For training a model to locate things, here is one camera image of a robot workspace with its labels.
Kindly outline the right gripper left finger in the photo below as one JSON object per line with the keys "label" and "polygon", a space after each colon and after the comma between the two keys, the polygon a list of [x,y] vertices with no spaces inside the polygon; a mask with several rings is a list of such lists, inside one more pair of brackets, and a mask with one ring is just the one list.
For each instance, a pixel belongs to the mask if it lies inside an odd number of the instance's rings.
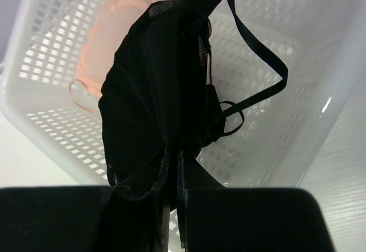
{"label": "right gripper left finger", "polygon": [[1,189],[1,251],[165,251],[148,197],[127,186]]}

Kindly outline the black bra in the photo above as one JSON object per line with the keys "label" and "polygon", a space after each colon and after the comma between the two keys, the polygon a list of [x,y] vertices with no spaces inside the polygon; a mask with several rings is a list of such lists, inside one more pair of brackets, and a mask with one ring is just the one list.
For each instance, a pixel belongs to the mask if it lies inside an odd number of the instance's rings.
{"label": "black bra", "polygon": [[[108,181],[131,200],[164,188],[184,192],[185,160],[194,179],[208,173],[196,162],[203,147],[227,136],[227,117],[281,92],[288,68],[241,22],[249,48],[280,80],[222,109],[212,85],[209,16],[222,0],[152,3],[131,26],[114,55],[98,103]],[[234,0],[226,0],[235,12]]]}

